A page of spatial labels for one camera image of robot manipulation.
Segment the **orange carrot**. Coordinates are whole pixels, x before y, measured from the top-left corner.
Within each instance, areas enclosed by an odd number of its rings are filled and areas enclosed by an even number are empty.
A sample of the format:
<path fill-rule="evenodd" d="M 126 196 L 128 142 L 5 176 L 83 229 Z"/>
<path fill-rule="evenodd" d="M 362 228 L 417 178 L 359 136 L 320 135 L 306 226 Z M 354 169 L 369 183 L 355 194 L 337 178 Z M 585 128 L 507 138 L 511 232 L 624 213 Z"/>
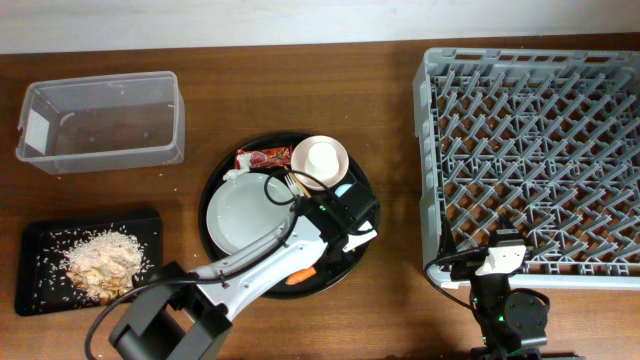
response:
<path fill-rule="evenodd" d="M 286 279 L 285 284 L 288 286 L 294 286 L 308 280 L 309 278 L 312 278 L 316 274 L 317 274 L 316 269 L 313 266 L 311 266 L 291 274 Z"/>

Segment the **white tissue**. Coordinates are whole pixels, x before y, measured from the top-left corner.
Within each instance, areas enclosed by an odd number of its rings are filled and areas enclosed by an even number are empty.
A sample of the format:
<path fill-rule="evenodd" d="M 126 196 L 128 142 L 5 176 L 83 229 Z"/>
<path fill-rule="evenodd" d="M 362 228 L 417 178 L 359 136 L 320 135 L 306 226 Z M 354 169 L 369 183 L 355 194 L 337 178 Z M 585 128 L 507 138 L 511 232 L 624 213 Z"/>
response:
<path fill-rule="evenodd" d="M 250 171 L 250 162 L 251 155 L 250 154 L 239 154 L 235 157 L 234 168 L 228 170 L 224 176 L 224 181 L 234 180 L 237 177 L 241 176 L 244 173 Z"/>

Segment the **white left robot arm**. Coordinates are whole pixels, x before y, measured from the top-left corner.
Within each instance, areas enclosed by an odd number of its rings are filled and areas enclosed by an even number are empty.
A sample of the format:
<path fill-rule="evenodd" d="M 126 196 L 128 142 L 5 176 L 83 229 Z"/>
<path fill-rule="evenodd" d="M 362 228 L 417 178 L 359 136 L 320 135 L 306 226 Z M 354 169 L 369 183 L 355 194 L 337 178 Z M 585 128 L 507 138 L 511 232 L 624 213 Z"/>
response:
<path fill-rule="evenodd" d="M 375 237 L 378 201 L 362 183 L 296 199 L 273 230 L 233 255 L 158 270 L 109 335 L 124 359 L 214 359 L 233 319 L 293 273 Z"/>

